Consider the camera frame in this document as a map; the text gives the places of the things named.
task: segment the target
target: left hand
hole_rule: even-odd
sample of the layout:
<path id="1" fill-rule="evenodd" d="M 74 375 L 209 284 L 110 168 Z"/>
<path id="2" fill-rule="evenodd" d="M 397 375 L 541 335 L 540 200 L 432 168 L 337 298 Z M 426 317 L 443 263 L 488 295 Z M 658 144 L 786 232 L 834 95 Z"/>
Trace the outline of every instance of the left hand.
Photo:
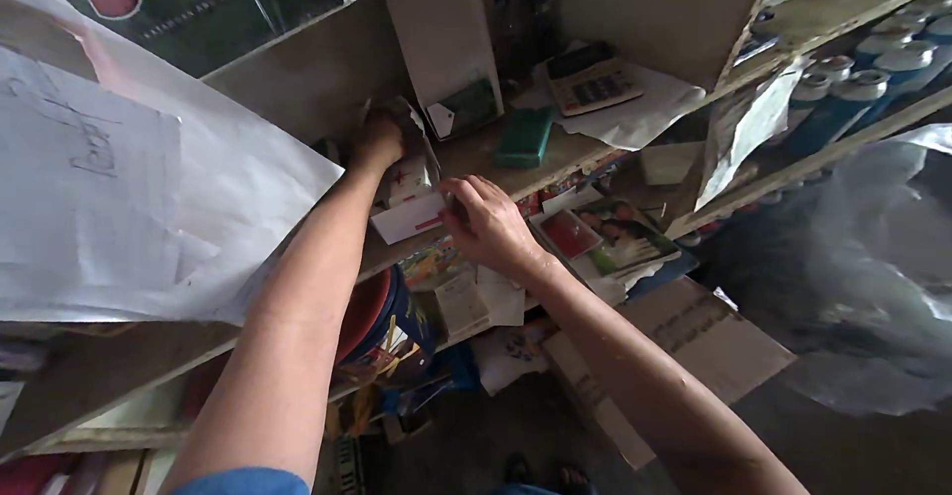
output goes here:
<path id="1" fill-rule="evenodd" d="M 386 170 L 404 155 L 404 133 L 385 111 L 371 112 L 363 123 L 351 165 Z"/>

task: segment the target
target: sandal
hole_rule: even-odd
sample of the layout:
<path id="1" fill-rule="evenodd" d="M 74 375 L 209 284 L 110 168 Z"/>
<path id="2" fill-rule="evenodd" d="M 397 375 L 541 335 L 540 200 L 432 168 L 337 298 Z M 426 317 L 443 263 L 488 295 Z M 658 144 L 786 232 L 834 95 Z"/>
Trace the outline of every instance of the sandal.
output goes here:
<path id="1" fill-rule="evenodd" d="M 557 465 L 558 492 L 562 495 L 597 495 L 595 487 L 589 481 L 589 476 L 581 467 L 563 463 Z"/>
<path id="2" fill-rule="evenodd" d="M 527 484 L 534 485 L 530 463 L 526 460 L 526 455 L 521 452 L 513 452 L 506 458 L 506 472 L 503 476 L 506 484 Z"/>

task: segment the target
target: small box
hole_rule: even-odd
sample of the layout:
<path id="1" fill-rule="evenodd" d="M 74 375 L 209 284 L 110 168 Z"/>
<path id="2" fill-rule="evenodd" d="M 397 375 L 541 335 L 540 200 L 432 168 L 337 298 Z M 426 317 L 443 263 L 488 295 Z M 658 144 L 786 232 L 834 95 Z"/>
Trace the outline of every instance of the small box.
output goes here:
<path id="1" fill-rule="evenodd" d="M 381 238 L 388 245 L 408 239 L 442 225 L 440 211 L 446 208 L 443 196 L 427 194 L 370 217 Z"/>
<path id="2" fill-rule="evenodd" d="M 426 155 L 400 160 L 390 167 L 387 176 L 390 197 L 389 208 L 433 193 L 433 183 L 426 168 Z"/>

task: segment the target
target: right hand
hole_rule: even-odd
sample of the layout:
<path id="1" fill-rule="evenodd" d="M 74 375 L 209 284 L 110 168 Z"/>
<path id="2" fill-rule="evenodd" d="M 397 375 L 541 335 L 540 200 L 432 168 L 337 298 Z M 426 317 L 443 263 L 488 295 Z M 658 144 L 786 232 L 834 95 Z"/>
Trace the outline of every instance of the right hand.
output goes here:
<path id="1" fill-rule="evenodd" d="M 539 246 L 516 203 L 499 186 L 478 175 L 445 179 L 440 189 L 452 194 L 470 216 L 470 224 L 452 211 L 440 218 L 456 246 L 471 261 L 528 286 L 532 278 L 558 263 Z"/>

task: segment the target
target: floor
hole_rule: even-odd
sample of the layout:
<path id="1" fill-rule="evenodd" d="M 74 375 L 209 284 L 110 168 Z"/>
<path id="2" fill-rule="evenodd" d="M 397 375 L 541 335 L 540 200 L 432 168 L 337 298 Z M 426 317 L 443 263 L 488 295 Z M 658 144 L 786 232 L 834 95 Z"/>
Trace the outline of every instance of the floor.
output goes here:
<path id="1" fill-rule="evenodd" d="M 814 495 L 952 493 L 952 401 L 901 418 L 853 418 L 789 390 L 782 375 L 734 409 Z M 632 471 L 575 416 L 550 374 L 529 375 L 495 398 L 449 393 L 433 425 L 400 442 L 375 474 L 387 495 L 486 494 L 510 452 L 525 453 L 544 485 L 556 460 L 581 465 L 601 495 L 678 493 L 657 462 Z"/>

